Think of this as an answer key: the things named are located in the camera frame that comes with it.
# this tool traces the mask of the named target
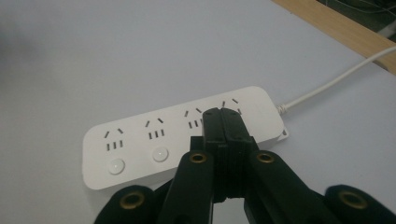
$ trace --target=wooden board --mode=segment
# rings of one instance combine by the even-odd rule
[[[396,43],[316,0],[273,1],[366,58],[382,49],[396,46]],[[396,52],[378,59],[377,63],[396,75]]]

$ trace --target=power strip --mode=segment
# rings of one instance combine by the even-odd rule
[[[92,127],[85,134],[82,174],[91,189],[124,182],[151,185],[175,174],[191,136],[202,135],[202,113],[227,107],[241,114],[261,149],[288,137],[268,94],[258,87],[207,97]]]

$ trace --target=power cord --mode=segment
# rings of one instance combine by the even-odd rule
[[[322,93],[323,91],[326,91],[327,89],[329,89],[330,87],[334,86],[335,84],[337,84],[338,82],[340,82],[341,80],[343,80],[344,78],[348,77],[349,75],[351,75],[352,73],[354,73],[356,70],[362,68],[364,65],[366,65],[367,63],[371,63],[373,61],[375,61],[378,58],[381,58],[382,56],[392,53],[393,51],[396,51],[396,46],[393,46],[391,48],[388,49],[384,49],[380,52],[378,52],[377,54],[367,58],[366,60],[362,61],[361,63],[358,63],[357,65],[349,68],[344,74],[342,74],[341,76],[333,79],[332,81],[320,86],[319,88],[315,89],[314,91],[311,91],[291,102],[288,102],[286,104],[283,105],[278,105],[277,111],[279,112],[280,115],[285,114],[286,112],[288,112],[292,107],[310,99],[313,96],[316,96],[320,93]]]

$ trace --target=round button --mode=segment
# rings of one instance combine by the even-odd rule
[[[115,159],[108,164],[108,171],[113,175],[119,175],[125,168],[125,162],[122,159]]]
[[[152,159],[157,162],[166,161],[166,159],[168,159],[168,156],[169,152],[166,147],[158,147],[152,152]]]

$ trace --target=table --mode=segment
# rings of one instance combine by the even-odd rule
[[[92,126],[256,85],[276,105],[363,57],[272,1],[1,4],[0,222],[93,223],[123,186],[88,189]],[[396,212],[396,78],[371,63],[283,116],[272,150],[313,190],[347,184]],[[248,223],[243,200],[214,223]]]

